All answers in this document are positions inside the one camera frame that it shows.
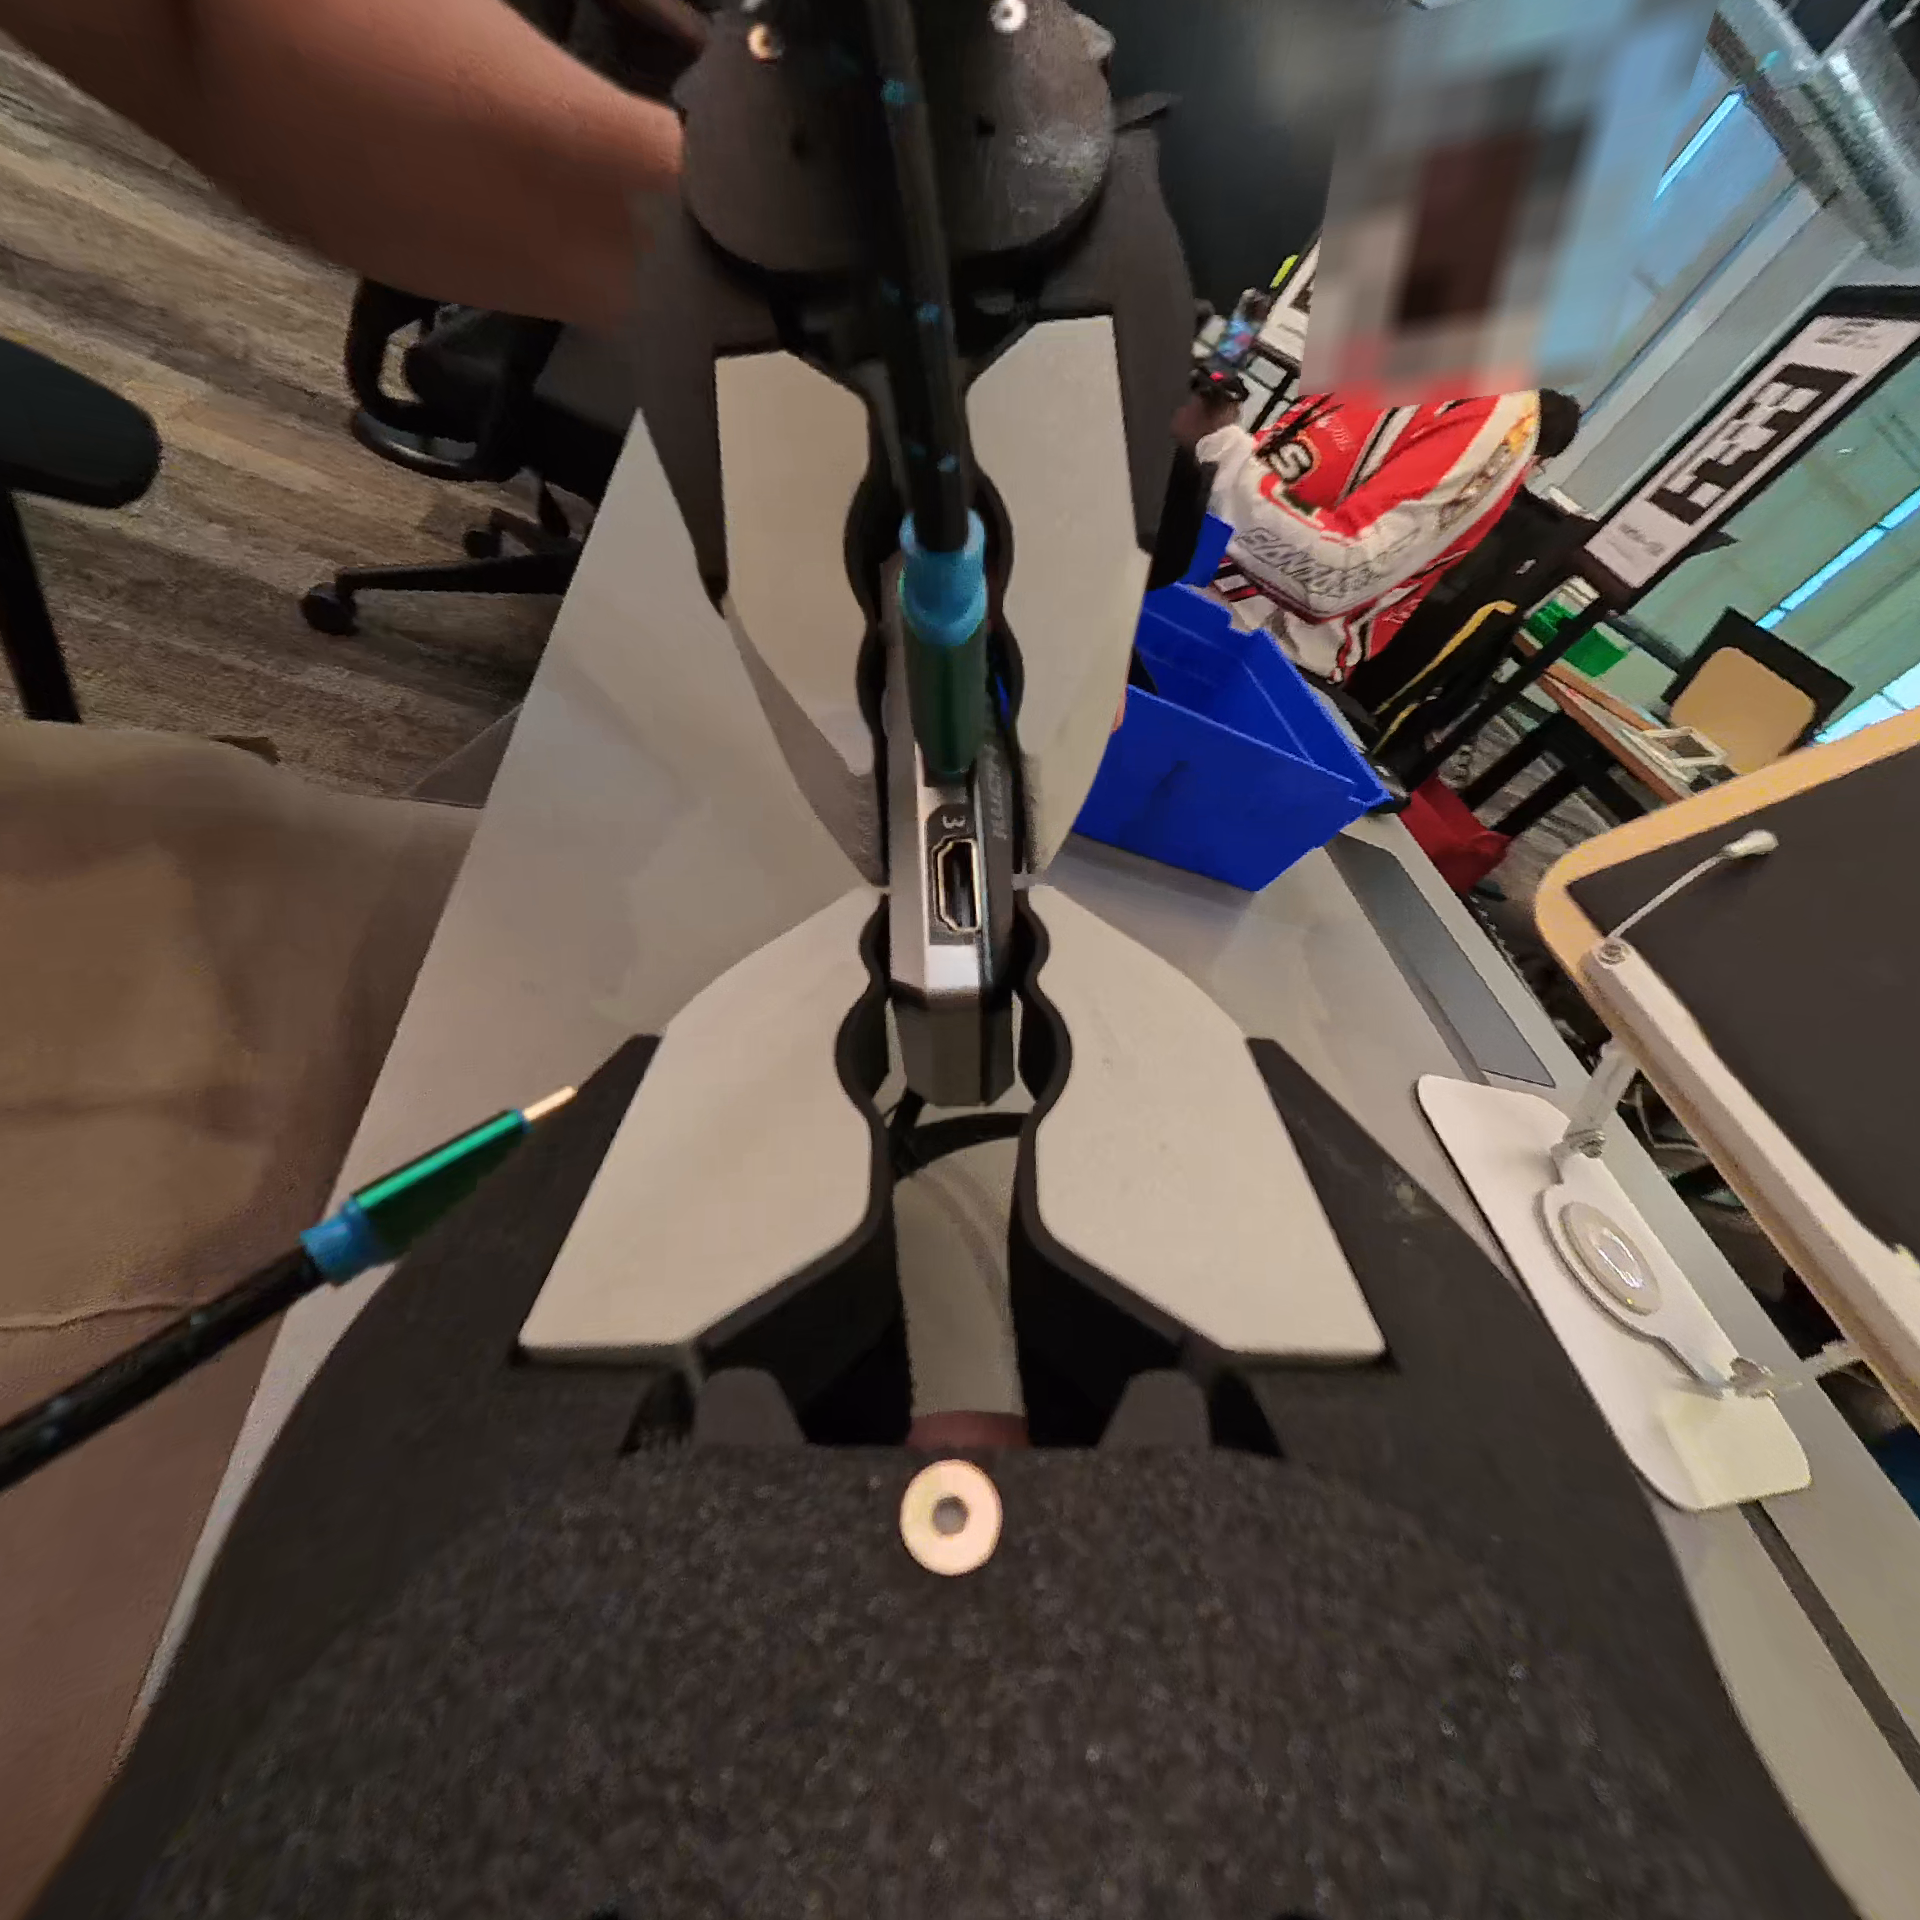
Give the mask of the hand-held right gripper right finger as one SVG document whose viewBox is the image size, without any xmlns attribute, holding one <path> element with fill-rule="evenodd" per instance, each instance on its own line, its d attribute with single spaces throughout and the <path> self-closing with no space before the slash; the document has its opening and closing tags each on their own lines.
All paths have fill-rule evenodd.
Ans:
<svg viewBox="0 0 1920 1920">
<path fill-rule="evenodd" d="M 1265 1066 L 1207 989 L 1059 888 L 1018 913 L 1010 1314 L 1039 1444 L 1093 1444 L 1141 1376 L 1245 1425 L 1253 1378 L 1348 1374 L 1386 1332 Z"/>
</svg>

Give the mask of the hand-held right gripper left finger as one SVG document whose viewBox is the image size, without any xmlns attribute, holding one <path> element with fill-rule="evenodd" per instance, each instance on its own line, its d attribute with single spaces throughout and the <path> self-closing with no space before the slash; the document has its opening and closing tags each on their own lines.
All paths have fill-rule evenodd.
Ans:
<svg viewBox="0 0 1920 1920">
<path fill-rule="evenodd" d="M 887 907 L 855 888 L 665 1027 L 527 1309 L 524 1360 L 764 1372 L 821 1444 L 909 1426 Z"/>
</svg>

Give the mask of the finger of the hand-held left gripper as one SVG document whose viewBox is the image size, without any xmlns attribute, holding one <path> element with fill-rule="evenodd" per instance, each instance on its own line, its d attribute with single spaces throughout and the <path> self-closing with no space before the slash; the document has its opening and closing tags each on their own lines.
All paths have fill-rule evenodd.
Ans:
<svg viewBox="0 0 1920 1920">
<path fill-rule="evenodd" d="M 863 397 L 794 352 L 715 364 L 719 612 L 779 755 L 855 873 L 884 883 L 878 747 L 859 702 L 869 614 L 847 521 L 871 465 Z"/>
<path fill-rule="evenodd" d="M 967 424 L 1012 540 L 1023 867 L 1044 873 L 1109 750 L 1145 596 L 1114 321 L 1031 326 L 979 373 Z"/>
</svg>

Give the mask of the white HDMI splitter adapter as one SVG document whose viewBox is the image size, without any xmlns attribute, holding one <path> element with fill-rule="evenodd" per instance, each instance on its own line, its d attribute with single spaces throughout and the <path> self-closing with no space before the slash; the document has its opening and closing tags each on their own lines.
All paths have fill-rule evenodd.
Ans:
<svg viewBox="0 0 1920 1920">
<path fill-rule="evenodd" d="M 961 1145 L 1006 1137 L 989 1112 L 1018 1083 L 1020 796 L 985 640 L 925 648 L 909 629 L 906 562 L 883 580 L 887 966 L 902 1091 L 887 1120 L 902 1180 Z M 975 709 L 962 776 L 927 761 L 914 686 Z"/>
</svg>

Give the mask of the person's left forearm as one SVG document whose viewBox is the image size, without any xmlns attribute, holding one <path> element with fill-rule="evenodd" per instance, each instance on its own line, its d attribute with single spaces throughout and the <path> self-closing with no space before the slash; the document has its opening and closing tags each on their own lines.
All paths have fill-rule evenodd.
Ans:
<svg viewBox="0 0 1920 1920">
<path fill-rule="evenodd" d="M 614 331 L 682 121 L 498 2 L 4 2 L 4 35 L 369 282 Z"/>
</svg>

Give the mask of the person in red white jacket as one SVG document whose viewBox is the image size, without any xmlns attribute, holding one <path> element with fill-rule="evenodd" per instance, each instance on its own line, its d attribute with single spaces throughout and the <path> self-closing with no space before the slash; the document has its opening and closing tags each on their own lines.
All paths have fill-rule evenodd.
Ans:
<svg viewBox="0 0 1920 1920">
<path fill-rule="evenodd" d="M 1538 465 L 1567 451 L 1581 406 L 1562 390 L 1388 409 L 1308 395 L 1251 432 L 1225 394 L 1196 390 L 1175 426 L 1211 472 L 1207 513 L 1231 532 L 1213 598 L 1333 688 L 1405 629 Z"/>
</svg>

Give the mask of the white tablet stand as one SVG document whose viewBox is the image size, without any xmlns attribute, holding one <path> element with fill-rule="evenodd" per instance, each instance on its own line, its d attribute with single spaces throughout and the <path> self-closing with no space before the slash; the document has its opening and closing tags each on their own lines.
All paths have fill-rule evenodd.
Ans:
<svg viewBox="0 0 1920 1920">
<path fill-rule="evenodd" d="M 1684 1385 L 1775 1398 L 1863 1364 L 1915 1420 L 1915 1256 L 1868 1230 L 1725 1070 L 1681 1001 L 1621 934 L 1574 978 L 1599 989 L 1614 1036 L 1572 1112 L 1542 1096 L 1428 1074 L 1420 1109 L 1606 1430 L 1661 1497 L 1670 1453 L 1654 1402 Z M 1709 1155 L 1839 1332 L 1811 1360 L 1738 1350 L 1609 1169 L 1609 1124 L 1646 1078 Z"/>
</svg>

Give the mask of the black office chair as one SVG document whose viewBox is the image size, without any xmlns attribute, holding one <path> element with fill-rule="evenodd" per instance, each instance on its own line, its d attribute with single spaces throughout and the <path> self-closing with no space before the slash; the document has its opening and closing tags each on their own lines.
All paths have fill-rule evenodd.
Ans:
<svg viewBox="0 0 1920 1920">
<path fill-rule="evenodd" d="M 465 557 L 444 565 L 342 568 L 303 593 L 307 626 L 330 638 L 357 632 L 369 593 L 563 596 L 586 532 L 563 499 L 597 509 L 626 427 L 590 421 L 546 397 L 541 380 L 563 324 L 437 305 L 361 278 L 342 344 L 353 436 L 381 462 L 460 486 L 527 478 L 535 514 L 494 509 L 465 534 Z"/>
<path fill-rule="evenodd" d="M 123 395 L 2 341 L 2 644 L 23 714 L 77 725 L 81 704 L 19 514 L 23 497 L 119 513 L 159 472 L 154 421 Z"/>
</svg>

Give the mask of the black bag yellow trim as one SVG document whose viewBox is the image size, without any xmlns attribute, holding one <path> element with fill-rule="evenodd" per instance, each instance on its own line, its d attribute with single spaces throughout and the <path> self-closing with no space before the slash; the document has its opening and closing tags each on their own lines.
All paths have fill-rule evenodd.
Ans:
<svg viewBox="0 0 1920 1920">
<path fill-rule="evenodd" d="M 1523 486 L 1485 537 L 1435 576 L 1386 648 L 1351 673 L 1346 693 L 1365 714 L 1373 758 L 1404 750 L 1415 714 L 1443 690 L 1470 640 L 1521 610 L 1562 526 L 1564 514 Z"/>
</svg>

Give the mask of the red box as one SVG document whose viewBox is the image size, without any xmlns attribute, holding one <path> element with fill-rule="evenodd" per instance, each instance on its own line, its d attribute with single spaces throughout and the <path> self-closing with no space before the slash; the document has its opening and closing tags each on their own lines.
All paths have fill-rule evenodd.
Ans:
<svg viewBox="0 0 1920 1920">
<path fill-rule="evenodd" d="M 1443 776 L 1409 790 L 1402 824 L 1457 896 L 1492 877 L 1513 849 L 1513 838 L 1483 824 Z"/>
</svg>

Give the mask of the person's beige trousers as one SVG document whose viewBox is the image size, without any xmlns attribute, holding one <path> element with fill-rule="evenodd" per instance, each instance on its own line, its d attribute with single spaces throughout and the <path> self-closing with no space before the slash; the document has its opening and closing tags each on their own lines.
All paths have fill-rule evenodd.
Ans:
<svg viewBox="0 0 1920 1920">
<path fill-rule="evenodd" d="M 323 1217 L 474 829 L 229 742 L 4 723 L 7 1420 Z M 269 1344 L 4 1496 L 4 1915 L 107 1789 Z"/>
</svg>

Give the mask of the pale yellow sticky note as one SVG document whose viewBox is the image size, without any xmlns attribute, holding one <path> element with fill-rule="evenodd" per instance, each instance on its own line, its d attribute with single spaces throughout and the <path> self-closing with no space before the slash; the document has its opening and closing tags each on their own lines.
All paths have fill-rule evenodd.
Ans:
<svg viewBox="0 0 1920 1920">
<path fill-rule="evenodd" d="M 1811 1488 L 1801 1440 L 1775 1398 L 1714 1398 L 1675 1385 L 1654 1402 L 1654 1425 L 1670 1453 L 1661 1500 L 1687 1514 L 1711 1514 Z"/>
</svg>

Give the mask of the wood framed black board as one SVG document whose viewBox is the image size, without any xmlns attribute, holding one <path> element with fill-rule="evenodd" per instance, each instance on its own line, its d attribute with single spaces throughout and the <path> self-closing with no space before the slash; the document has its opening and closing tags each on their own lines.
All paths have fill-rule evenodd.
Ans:
<svg viewBox="0 0 1920 1920">
<path fill-rule="evenodd" d="M 1622 937 L 1837 1201 L 1915 1251 L 1913 710 L 1578 845 L 1531 917 L 1567 973 Z"/>
</svg>

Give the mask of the black framed marker tag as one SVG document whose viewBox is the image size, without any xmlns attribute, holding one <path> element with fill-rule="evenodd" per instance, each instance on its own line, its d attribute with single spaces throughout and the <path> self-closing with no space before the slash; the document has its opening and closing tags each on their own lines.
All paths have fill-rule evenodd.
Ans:
<svg viewBox="0 0 1920 1920">
<path fill-rule="evenodd" d="M 1597 521 L 1572 573 L 1633 610 L 1917 348 L 1917 288 L 1827 292 Z"/>
</svg>

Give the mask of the black framed tan board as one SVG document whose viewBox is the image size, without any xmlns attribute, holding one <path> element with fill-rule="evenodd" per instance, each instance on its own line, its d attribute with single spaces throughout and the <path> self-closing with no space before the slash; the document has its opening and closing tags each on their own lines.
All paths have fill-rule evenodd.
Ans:
<svg viewBox="0 0 1920 1920">
<path fill-rule="evenodd" d="M 1663 698 L 1667 728 L 1717 750 L 1733 778 L 1805 747 L 1854 700 L 1852 681 L 1725 609 Z"/>
</svg>

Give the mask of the silver ventilation duct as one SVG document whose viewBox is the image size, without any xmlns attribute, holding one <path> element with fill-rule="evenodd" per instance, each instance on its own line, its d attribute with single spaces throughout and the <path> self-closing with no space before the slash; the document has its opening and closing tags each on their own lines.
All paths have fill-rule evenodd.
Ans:
<svg viewBox="0 0 1920 1920">
<path fill-rule="evenodd" d="M 1717 2 L 1709 50 L 1811 198 L 1917 261 L 1917 4 Z"/>
</svg>

